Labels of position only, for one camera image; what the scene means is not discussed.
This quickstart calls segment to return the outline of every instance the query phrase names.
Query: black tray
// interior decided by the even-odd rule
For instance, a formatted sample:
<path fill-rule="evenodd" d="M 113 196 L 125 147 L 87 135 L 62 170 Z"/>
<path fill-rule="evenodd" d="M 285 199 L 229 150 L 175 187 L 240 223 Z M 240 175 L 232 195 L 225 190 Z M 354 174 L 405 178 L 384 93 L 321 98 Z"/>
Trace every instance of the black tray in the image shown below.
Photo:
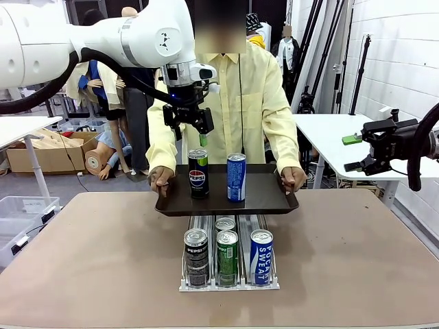
<path fill-rule="evenodd" d="M 167 197 L 160 196 L 156 210 L 170 217 L 207 215 L 279 215 L 299 207 L 294 193 L 285 194 L 275 164 L 247 164 L 246 200 L 227 199 L 227 165 L 209 165 L 210 193 L 206 199 L 192 199 L 189 168 L 178 165 L 169 181 Z"/>

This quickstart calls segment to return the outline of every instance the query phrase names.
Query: white table leg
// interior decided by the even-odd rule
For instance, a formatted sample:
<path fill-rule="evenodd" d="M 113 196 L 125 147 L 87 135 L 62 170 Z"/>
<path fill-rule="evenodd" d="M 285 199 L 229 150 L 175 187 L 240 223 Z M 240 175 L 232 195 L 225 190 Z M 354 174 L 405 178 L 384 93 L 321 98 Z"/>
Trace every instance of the white table leg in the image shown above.
<path fill-rule="evenodd" d="M 34 169 L 36 181 L 38 182 L 38 187 L 40 188 L 41 195 L 43 197 L 50 197 L 49 190 L 47 189 L 46 181 L 44 181 L 43 172 L 41 171 L 40 164 L 38 163 L 38 159 L 36 158 L 34 147 L 32 146 L 32 142 L 30 141 L 30 137 L 25 137 L 25 144 L 27 148 L 27 152 L 29 153 L 30 161 L 32 163 L 32 168 Z"/>
<path fill-rule="evenodd" d="M 385 185 L 385 191 L 383 196 L 383 203 L 391 208 L 393 201 L 395 200 L 396 189 L 398 188 L 399 181 L 398 180 L 390 180 Z"/>
<path fill-rule="evenodd" d="M 314 178 L 313 190 L 318 190 L 320 188 L 320 185 L 322 184 L 323 169 L 324 169 L 324 158 L 321 155 L 319 155 L 316 176 Z"/>

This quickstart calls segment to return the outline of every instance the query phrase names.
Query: table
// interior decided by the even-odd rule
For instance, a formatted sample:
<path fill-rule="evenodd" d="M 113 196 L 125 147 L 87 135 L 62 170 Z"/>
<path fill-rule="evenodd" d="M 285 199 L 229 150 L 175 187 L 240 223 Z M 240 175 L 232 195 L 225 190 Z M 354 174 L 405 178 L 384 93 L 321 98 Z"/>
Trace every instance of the table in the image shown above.
<path fill-rule="evenodd" d="M 268 218 L 278 291 L 179 292 L 187 217 L 156 199 L 76 196 L 0 275 L 0 327 L 439 326 L 439 262 L 370 191 Z"/>
<path fill-rule="evenodd" d="M 35 130 L 47 127 L 48 125 L 57 123 L 61 120 L 62 117 L 0 117 L 0 150 L 7 148 L 19 139 L 25 139 L 26 148 L 29 152 L 32 167 L 34 168 L 38 187 L 40 188 L 43 197 L 50 197 L 50 194 L 30 139 L 32 137 L 32 132 Z"/>
<path fill-rule="evenodd" d="M 407 178 L 395 171 L 387 171 L 372 176 L 363 172 L 344 170 L 344 165 L 362 161 L 370 151 L 369 143 L 343 145 L 342 138 L 353 135 L 363 129 L 363 124 L 372 120 L 362 114 L 295 114 L 297 127 L 320 154 L 316 178 L 313 188 L 320 188 L 324 162 L 345 180 L 374 180 L 386 181 L 383 202 L 389 208 L 392 206 L 396 189 L 400 180 Z M 407 161 L 393 160 L 392 167 L 407 173 Z M 421 178 L 439 178 L 439 164 L 431 159 L 422 158 L 420 162 Z"/>

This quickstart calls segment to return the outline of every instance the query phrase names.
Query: soda can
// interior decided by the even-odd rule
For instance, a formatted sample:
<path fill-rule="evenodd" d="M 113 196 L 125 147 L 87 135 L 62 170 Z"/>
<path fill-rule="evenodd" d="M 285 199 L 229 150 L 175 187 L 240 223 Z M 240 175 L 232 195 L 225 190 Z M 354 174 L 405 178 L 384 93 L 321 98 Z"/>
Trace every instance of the soda can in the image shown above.
<path fill-rule="evenodd" d="M 215 222 L 215 229 L 217 232 L 221 231 L 235 231 L 235 220 L 229 217 L 219 218 Z"/>
<path fill-rule="evenodd" d="M 218 284 L 233 287 L 238 278 L 238 234 L 221 231 L 217 235 Z"/>
<path fill-rule="evenodd" d="M 241 202 L 246 198 L 246 156 L 232 153 L 227 157 L 227 198 Z"/>
<path fill-rule="evenodd" d="M 250 277 L 257 286 L 270 284 L 272 268 L 273 234 L 267 230 L 255 230 L 250 235 Z"/>
<path fill-rule="evenodd" d="M 209 281 L 209 244 L 205 230 L 192 228 L 185 233 L 185 262 L 189 286 L 205 287 Z"/>
<path fill-rule="evenodd" d="M 209 164 L 207 151 L 193 149 L 188 153 L 189 184 L 194 199 L 204 199 L 209 194 Z"/>

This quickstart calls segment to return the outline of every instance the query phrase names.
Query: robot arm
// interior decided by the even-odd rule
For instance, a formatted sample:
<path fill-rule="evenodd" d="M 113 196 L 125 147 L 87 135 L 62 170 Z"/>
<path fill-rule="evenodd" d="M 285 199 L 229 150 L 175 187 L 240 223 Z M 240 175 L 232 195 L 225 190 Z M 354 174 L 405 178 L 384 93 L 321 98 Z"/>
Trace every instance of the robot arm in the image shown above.
<path fill-rule="evenodd" d="M 195 60 L 185 0 L 150 0 L 137 17 L 87 27 L 52 23 L 32 5 L 2 4 L 0 22 L 0 89 L 50 82 L 31 99 L 0 104 L 0 114 L 22 112 L 52 97 L 78 62 L 96 59 L 168 103 L 171 116 L 165 123 L 171 127 L 185 122 L 199 126 L 201 134 L 213 129 L 210 111 L 198 105 L 217 73 Z M 135 80 L 125 67 L 160 67 L 169 95 Z"/>
<path fill-rule="evenodd" d="M 392 119 L 365 123 L 358 139 L 370 143 L 370 153 L 361 162 L 344 165 L 346 171 L 363 171 L 367 176 L 392 170 L 390 161 L 408 160 L 409 186 L 419 191 L 420 158 L 439 159 L 439 104 L 418 123 L 416 119 L 395 122 Z"/>

